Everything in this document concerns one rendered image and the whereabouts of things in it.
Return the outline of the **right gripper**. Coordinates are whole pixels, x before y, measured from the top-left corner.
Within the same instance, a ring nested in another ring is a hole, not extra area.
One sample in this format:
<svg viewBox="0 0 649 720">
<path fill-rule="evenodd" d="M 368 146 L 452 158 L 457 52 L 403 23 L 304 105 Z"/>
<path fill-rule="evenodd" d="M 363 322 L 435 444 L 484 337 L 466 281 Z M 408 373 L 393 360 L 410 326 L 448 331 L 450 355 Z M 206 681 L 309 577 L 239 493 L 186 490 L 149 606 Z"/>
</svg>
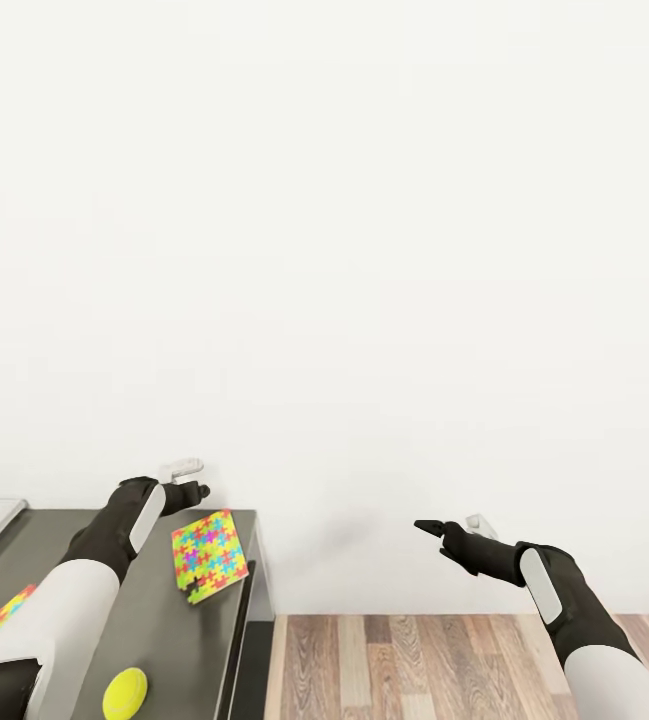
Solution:
<svg viewBox="0 0 649 720">
<path fill-rule="evenodd" d="M 479 576 L 479 573 L 482 573 L 494 576 L 490 556 L 496 543 L 495 539 L 467 533 L 456 521 L 416 520 L 414 526 L 443 539 L 442 550 L 460 563 L 469 574 Z"/>
</svg>

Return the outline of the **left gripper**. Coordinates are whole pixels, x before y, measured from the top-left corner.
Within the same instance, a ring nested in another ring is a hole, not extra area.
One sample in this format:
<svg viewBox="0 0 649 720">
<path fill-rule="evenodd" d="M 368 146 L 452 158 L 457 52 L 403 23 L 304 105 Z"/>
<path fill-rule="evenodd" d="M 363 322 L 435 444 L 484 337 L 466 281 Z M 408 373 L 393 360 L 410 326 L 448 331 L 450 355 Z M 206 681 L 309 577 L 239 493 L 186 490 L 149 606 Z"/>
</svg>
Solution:
<svg viewBox="0 0 649 720">
<path fill-rule="evenodd" d="M 163 486 L 172 490 L 172 506 L 162 516 L 174 515 L 180 510 L 194 509 L 195 505 L 199 505 L 205 497 L 211 494 L 210 487 L 199 485 L 198 481 L 188 481 L 179 486 L 176 484 L 164 484 Z"/>
</svg>

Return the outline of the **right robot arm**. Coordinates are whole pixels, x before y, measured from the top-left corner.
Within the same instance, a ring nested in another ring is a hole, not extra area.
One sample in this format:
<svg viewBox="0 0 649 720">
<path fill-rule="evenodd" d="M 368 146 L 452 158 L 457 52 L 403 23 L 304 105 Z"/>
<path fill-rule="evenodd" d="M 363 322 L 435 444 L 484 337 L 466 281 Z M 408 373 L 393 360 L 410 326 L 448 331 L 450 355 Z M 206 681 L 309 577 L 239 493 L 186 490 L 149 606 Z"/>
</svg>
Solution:
<svg viewBox="0 0 649 720">
<path fill-rule="evenodd" d="M 482 516 L 416 520 L 443 539 L 442 550 L 474 576 L 528 587 L 548 631 L 579 720 L 649 720 L 649 672 L 623 629 L 611 619 L 575 558 L 551 546 L 501 543 Z"/>
</svg>

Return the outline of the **tennis ball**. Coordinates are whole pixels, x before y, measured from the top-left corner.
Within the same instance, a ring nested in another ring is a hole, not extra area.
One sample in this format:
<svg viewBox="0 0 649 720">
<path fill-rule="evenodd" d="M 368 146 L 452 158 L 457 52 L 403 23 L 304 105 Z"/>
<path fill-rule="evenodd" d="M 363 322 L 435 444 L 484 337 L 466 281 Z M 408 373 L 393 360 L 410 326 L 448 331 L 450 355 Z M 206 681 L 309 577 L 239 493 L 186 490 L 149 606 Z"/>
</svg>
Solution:
<svg viewBox="0 0 649 720">
<path fill-rule="evenodd" d="M 143 705 L 147 691 L 147 677 L 140 668 L 121 672 L 104 694 L 103 714 L 106 720 L 131 719 Z"/>
</svg>

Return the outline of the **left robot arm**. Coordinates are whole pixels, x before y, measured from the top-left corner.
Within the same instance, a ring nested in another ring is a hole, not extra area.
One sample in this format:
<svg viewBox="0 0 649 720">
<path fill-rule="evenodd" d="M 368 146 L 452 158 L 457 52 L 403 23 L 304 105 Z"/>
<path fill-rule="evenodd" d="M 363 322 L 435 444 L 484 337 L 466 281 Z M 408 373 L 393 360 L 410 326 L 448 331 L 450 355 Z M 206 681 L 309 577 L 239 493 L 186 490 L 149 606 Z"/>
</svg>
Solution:
<svg viewBox="0 0 649 720">
<path fill-rule="evenodd" d="M 69 720 L 105 621 L 157 519 L 194 509 L 210 487 L 177 477 L 203 471 L 189 457 L 159 467 L 158 479 L 119 483 L 108 505 L 0 627 L 0 720 Z"/>
</svg>

